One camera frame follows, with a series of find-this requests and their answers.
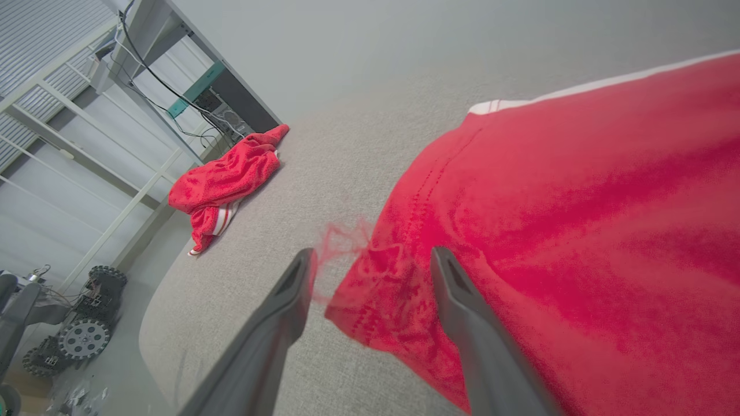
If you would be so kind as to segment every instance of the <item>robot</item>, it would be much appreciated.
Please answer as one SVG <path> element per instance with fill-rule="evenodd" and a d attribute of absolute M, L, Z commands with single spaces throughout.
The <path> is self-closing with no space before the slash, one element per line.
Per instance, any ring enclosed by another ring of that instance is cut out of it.
<path fill-rule="evenodd" d="M 84 286 L 87 291 L 67 307 L 59 332 L 23 357 L 23 367 L 31 375 L 52 377 L 101 354 L 108 345 L 127 278 L 109 266 L 93 267 L 89 277 Z"/>

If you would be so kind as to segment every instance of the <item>red cloth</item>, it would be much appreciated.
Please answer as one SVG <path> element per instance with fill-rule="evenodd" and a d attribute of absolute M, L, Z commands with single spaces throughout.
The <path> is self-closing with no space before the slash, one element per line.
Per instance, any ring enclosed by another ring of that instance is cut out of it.
<path fill-rule="evenodd" d="M 288 132 L 282 124 L 266 133 L 252 133 L 221 158 L 191 169 L 169 191 L 169 205 L 190 215 L 196 255 L 208 248 L 228 226 L 238 202 L 254 192 L 280 161 L 275 145 Z"/>
<path fill-rule="evenodd" d="M 470 410 L 457 256 L 570 415 L 740 415 L 740 56 L 469 115 L 398 181 L 326 310 Z"/>

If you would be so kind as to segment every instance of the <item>wire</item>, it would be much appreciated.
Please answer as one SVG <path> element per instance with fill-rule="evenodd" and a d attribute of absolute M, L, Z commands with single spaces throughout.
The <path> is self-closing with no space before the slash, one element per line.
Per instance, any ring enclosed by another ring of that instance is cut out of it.
<path fill-rule="evenodd" d="M 175 91 L 168 83 L 166 83 L 164 80 L 162 80 L 162 78 L 159 78 L 159 76 L 157 76 L 157 74 L 155 74 L 154 71 L 152 71 L 152 68 L 150 68 L 149 65 L 147 65 L 144 62 L 144 58 L 142 58 L 141 57 L 141 54 L 138 52 L 138 50 L 136 50 L 136 46 L 134 46 L 134 42 L 131 40 L 131 36 L 129 36 L 128 25 L 126 25 L 126 17 L 129 15 L 129 10 L 131 10 L 131 6 L 134 5 L 134 1 L 135 0 L 131 0 L 131 2 L 129 3 L 129 5 L 126 6 L 126 10 L 124 11 L 123 15 L 122 16 L 119 16 L 119 19 L 121 20 L 121 24 L 122 24 L 123 29 L 124 29 L 124 35 L 126 36 L 126 40 L 129 41 L 129 44 L 131 45 L 131 49 L 133 49 L 135 56 L 138 58 L 138 63 L 141 64 L 141 65 L 143 65 L 144 68 L 146 68 L 147 71 L 149 71 L 149 73 L 152 74 L 152 76 L 154 78 L 156 78 L 157 81 L 159 81 L 162 85 L 164 85 L 165 88 L 167 88 L 172 94 L 175 94 L 177 97 L 179 97 L 180 99 L 182 99 L 186 103 L 190 104 L 193 108 L 195 108 L 198 111 L 200 111 L 201 114 L 202 113 L 210 114 L 213 118 L 215 118 L 217 120 L 223 121 L 224 123 L 228 124 L 229 127 L 231 127 L 231 129 L 234 130 L 234 132 L 237 135 L 241 135 L 241 133 L 239 133 L 239 131 L 236 130 L 236 128 L 231 123 L 229 123 L 226 119 L 221 118 L 221 117 L 217 116 L 216 114 L 214 114 L 214 113 L 212 113 L 212 112 L 210 112 L 208 110 L 205 110 L 205 109 L 203 109 L 203 108 L 195 105 L 195 103 L 193 103 L 192 101 L 190 101 L 184 95 L 181 95 L 180 93 L 178 93 L 177 91 Z M 126 47 L 124 47 L 124 49 L 129 54 L 131 54 L 131 52 Z"/>
<path fill-rule="evenodd" d="M 130 85 L 124 82 L 124 85 L 126 85 L 127 88 L 129 88 L 134 93 L 139 94 L 140 97 L 142 97 L 142 98 L 146 99 L 148 102 L 152 103 L 153 106 L 155 106 L 155 107 L 159 108 L 160 110 L 164 111 L 165 113 L 167 113 L 167 109 L 166 108 L 164 108 L 161 105 L 155 103 L 151 98 L 147 97 L 143 92 L 141 92 L 141 90 L 139 89 L 139 87 L 136 87 L 136 84 L 134 84 L 134 79 L 126 71 L 126 69 L 123 67 L 123 65 L 121 65 L 119 62 L 117 62 L 113 58 L 111 58 L 111 61 L 113 61 L 114 63 L 118 64 L 118 66 L 121 67 L 121 70 L 123 70 L 124 73 L 126 74 L 126 77 L 128 77 Z M 188 136 L 191 136 L 191 137 L 198 137 L 198 138 L 200 138 L 201 139 L 201 146 L 203 146 L 203 148 L 206 148 L 207 149 L 209 146 L 216 147 L 215 144 L 218 143 L 218 139 L 215 136 L 213 136 L 213 135 L 197 135 L 197 134 L 194 134 L 194 133 L 188 133 L 185 130 L 183 130 L 183 128 L 180 126 L 180 124 L 177 122 L 177 120 L 175 120 L 174 118 L 171 118 L 171 119 L 175 123 L 175 126 L 177 126 L 178 130 L 180 130 L 180 132 L 183 133 L 184 135 L 188 135 Z M 213 138 L 214 144 L 213 145 L 211 145 L 211 144 L 205 145 L 203 143 L 203 139 L 206 138 L 206 137 Z M 223 152 L 221 151 L 220 148 L 217 148 L 217 150 L 219 152 L 221 152 L 221 154 L 223 154 Z"/>

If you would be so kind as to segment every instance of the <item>white trim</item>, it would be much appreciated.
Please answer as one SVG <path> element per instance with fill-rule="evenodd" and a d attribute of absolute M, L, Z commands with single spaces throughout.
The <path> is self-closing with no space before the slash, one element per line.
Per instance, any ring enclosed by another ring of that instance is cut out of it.
<path fill-rule="evenodd" d="M 598 88 L 608 87 L 610 85 L 621 84 L 622 82 L 635 81 L 636 79 L 647 78 L 648 76 L 655 75 L 657 73 L 663 73 L 666 71 L 677 70 L 679 68 L 688 67 L 690 65 L 698 64 L 699 62 L 709 61 L 711 59 L 723 58 L 725 56 L 735 55 L 740 53 L 740 49 L 728 50 L 727 52 L 715 53 L 713 55 L 702 56 L 701 58 L 688 59 L 687 61 L 678 62 L 675 64 L 662 65 L 661 67 L 650 68 L 649 70 L 638 71 L 623 76 L 615 76 L 612 78 L 606 78 L 599 81 L 588 82 L 586 84 L 576 85 L 575 87 L 566 88 L 564 90 L 556 91 L 541 95 L 534 100 L 495 100 L 499 102 L 499 106 L 496 110 L 491 111 L 491 105 L 493 101 L 486 101 L 484 103 L 475 104 L 470 107 L 468 113 L 472 114 L 489 114 L 497 110 L 504 110 L 505 108 L 521 107 L 522 105 L 535 103 L 544 100 L 550 100 L 552 98 L 564 97 L 566 95 L 585 93 L 586 91 L 596 90 Z"/>

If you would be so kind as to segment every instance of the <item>cable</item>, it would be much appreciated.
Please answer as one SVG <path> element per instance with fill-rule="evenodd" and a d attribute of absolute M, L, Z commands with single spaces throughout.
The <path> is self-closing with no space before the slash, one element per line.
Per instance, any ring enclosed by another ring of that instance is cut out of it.
<path fill-rule="evenodd" d="M 212 112 L 210 112 L 208 110 L 205 110 L 205 109 L 203 109 L 203 108 L 195 105 L 195 103 L 193 103 L 192 101 L 190 101 L 189 99 L 187 99 L 184 95 L 181 95 L 180 93 L 178 93 L 177 91 L 175 91 L 168 83 L 166 83 L 165 81 L 163 81 L 162 78 L 159 78 L 159 76 L 157 76 L 157 74 L 155 74 L 154 71 L 152 71 L 152 68 L 150 68 L 149 65 L 147 65 L 144 62 L 144 58 L 142 58 L 141 57 L 141 54 L 138 52 L 138 50 L 136 50 L 136 46 L 134 46 L 134 42 L 131 40 L 131 36 L 129 36 L 128 26 L 126 25 L 126 17 L 129 15 L 129 10 L 131 10 L 131 6 L 134 5 L 134 1 L 135 0 L 131 0 L 131 2 L 129 3 L 129 5 L 126 6 L 126 10 L 123 12 L 123 15 L 122 16 L 119 15 L 119 19 L 121 20 L 121 23 L 122 23 L 122 26 L 123 26 L 123 29 L 124 29 L 124 35 L 126 36 L 126 40 L 129 41 L 129 44 L 131 45 L 131 49 L 134 50 L 134 54 L 138 58 L 138 63 L 141 64 L 141 65 L 143 65 L 144 68 L 146 68 L 147 71 L 149 71 L 149 73 L 152 74 L 152 76 L 154 78 L 156 78 L 157 81 L 159 81 L 162 85 L 164 85 L 165 88 L 167 88 L 172 94 L 175 94 L 177 97 L 179 97 L 180 99 L 182 99 L 186 103 L 190 104 L 191 106 L 193 106 L 193 108 L 197 109 L 201 113 L 210 114 L 213 118 L 215 118 L 217 120 L 223 121 L 224 123 L 228 124 L 229 127 L 231 127 L 231 129 L 234 130 L 234 132 L 237 135 L 241 135 L 241 133 L 239 133 L 239 131 L 236 130 L 236 128 L 231 123 L 229 123 L 226 119 L 221 118 L 221 117 L 218 117 L 216 114 L 213 114 Z M 131 53 L 126 47 L 124 47 L 124 49 L 129 54 Z"/>
<path fill-rule="evenodd" d="M 131 85 L 129 85 L 129 84 L 127 84 L 127 83 L 125 83 L 125 82 L 124 82 L 124 85 L 126 85 L 126 87 L 128 87 L 128 88 L 129 88 L 129 89 L 130 89 L 131 91 L 133 91 L 133 92 L 135 92 L 135 93 L 139 94 L 139 96 L 140 96 L 140 97 L 142 97 L 142 98 L 146 99 L 146 100 L 147 100 L 148 102 L 152 103 L 152 105 L 153 105 L 153 106 L 155 106 L 155 107 L 159 108 L 160 110 L 164 111 L 165 113 L 167 113 L 167 109 L 166 109 L 166 108 L 164 108 L 164 107 L 162 107 L 161 105 L 159 105 L 159 104 L 155 103 L 155 102 L 154 102 L 154 101 L 153 101 L 153 100 L 152 100 L 151 98 L 149 98 L 149 97 L 147 97 L 146 95 L 144 95 L 144 94 L 143 94 L 143 93 L 141 92 L 141 90 L 140 90 L 140 89 L 139 89 L 138 87 L 136 87 L 136 84 L 134 84 L 134 80 L 133 80 L 133 78 L 132 78 L 132 77 L 131 77 L 131 75 L 130 75 L 130 74 L 129 74 L 129 73 L 128 73 L 128 72 L 127 72 L 127 71 L 126 71 L 125 69 L 124 69 L 123 65 L 121 65 L 121 64 L 120 64 L 119 62 L 117 62 L 116 60 L 114 60 L 114 59 L 112 59 L 112 58 L 111 58 L 111 61 L 113 61 L 114 63 L 118 64 L 118 66 L 119 66 L 119 67 L 121 67 L 121 70 L 123 70 L 123 71 L 124 71 L 124 73 L 126 74 L 126 76 L 128 77 L 128 79 L 129 79 L 129 82 L 130 82 L 130 84 L 131 84 Z M 186 132 L 185 130 L 183 130 L 183 128 L 182 128 L 182 127 L 180 126 L 180 124 L 179 124 L 179 123 L 177 122 L 177 120 L 175 120 L 174 118 L 172 118 L 172 121 L 173 121 L 173 122 L 175 123 L 175 126 L 177 126 L 178 130 L 180 130 L 180 132 L 181 132 L 181 133 L 183 133 L 184 135 L 188 135 L 188 136 L 191 136 L 191 137 L 198 137 L 198 138 L 200 138 L 200 139 L 201 139 L 201 146 L 203 146 L 203 148 L 206 148 L 206 149 L 207 149 L 207 148 L 208 148 L 209 146 L 213 146 L 213 147 L 216 147 L 216 144 L 218 143 L 218 139 L 217 139 L 217 138 L 216 138 L 215 136 L 213 136 L 213 135 L 197 135 L 197 134 L 193 134 L 193 133 L 188 133 L 188 132 Z M 213 145 L 211 145 L 211 144 L 209 144 L 209 145 L 205 145 L 205 144 L 203 143 L 203 139 L 204 139 L 204 138 L 206 138 L 206 137 L 210 137 L 210 138 L 213 138 L 213 142 L 214 142 L 214 144 L 213 144 Z M 218 150 L 218 151 L 219 151 L 219 152 L 220 152 L 221 154 L 223 154 L 223 152 L 222 152 L 222 150 L 221 150 L 220 148 L 218 148 L 218 147 L 217 147 L 217 150 Z"/>
<path fill-rule="evenodd" d="M 45 289 L 46 291 L 48 291 L 48 292 L 52 292 L 52 293 L 53 293 L 54 295 L 56 295 L 56 296 L 57 296 L 58 298 L 60 298 L 60 299 L 62 299 L 63 301 L 67 302 L 67 304 L 68 304 L 68 305 L 70 306 L 70 308 L 74 307 L 74 306 L 72 306 L 72 302 L 70 302 L 69 300 L 67 300 L 67 297 L 66 297 L 66 296 L 63 296 L 63 295 L 61 295 L 61 294 L 60 294 L 59 292 L 55 291 L 54 289 L 52 289 L 52 288 L 50 288 L 50 287 L 48 287 L 48 286 L 44 286 L 44 289 Z"/>

